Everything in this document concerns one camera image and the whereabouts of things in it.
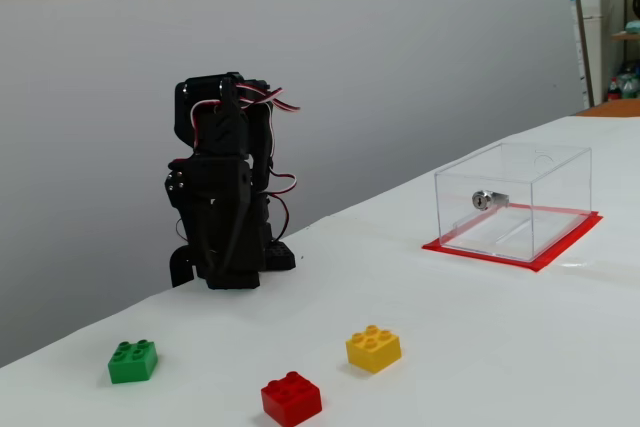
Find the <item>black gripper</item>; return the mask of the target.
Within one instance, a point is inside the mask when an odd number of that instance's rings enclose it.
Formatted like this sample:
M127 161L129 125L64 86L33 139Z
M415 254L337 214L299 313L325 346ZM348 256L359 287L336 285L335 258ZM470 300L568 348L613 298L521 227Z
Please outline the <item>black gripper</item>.
M251 171L241 157L194 155L168 164L165 190L180 214L187 245L174 251L169 261L172 277L230 276L245 273L243 229L250 206ZM214 199L218 224L216 264L209 242L209 208Z

